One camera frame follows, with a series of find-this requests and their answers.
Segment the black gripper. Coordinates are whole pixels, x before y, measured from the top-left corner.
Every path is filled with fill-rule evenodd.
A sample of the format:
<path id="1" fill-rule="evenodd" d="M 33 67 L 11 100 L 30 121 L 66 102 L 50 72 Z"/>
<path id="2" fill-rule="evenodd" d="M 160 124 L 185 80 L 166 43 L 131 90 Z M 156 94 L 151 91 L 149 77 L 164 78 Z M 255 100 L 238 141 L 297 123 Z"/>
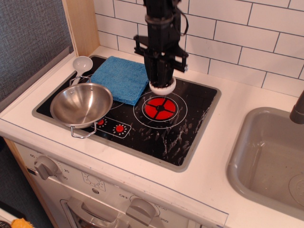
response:
<path id="1" fill-rule="evenodd" d="M 180 20 L 147 20 L 148 35 L 134 36 L 135 53 L 144 55 L 144 64 L 149 81 L 158 86 L 173 84 L 174 69 L 188 70 L 189 56 L 180 46 Z"/>

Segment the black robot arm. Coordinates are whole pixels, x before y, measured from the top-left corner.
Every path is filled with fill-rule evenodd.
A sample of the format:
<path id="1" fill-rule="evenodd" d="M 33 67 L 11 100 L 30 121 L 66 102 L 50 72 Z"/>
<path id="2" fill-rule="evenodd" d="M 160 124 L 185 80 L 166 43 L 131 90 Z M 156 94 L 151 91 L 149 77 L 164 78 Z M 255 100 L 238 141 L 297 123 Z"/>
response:
<path id="1" fill-rule="evenodd" d="M 153 87 L 166 88 L 173 84 L 173 72 L 184 72 L 188 53 L 179 46 L 181 32 L 179 0 L 145 0 L 147 36 L 134 36 L 134 52 L 144 57 L 147 77 Z"/>

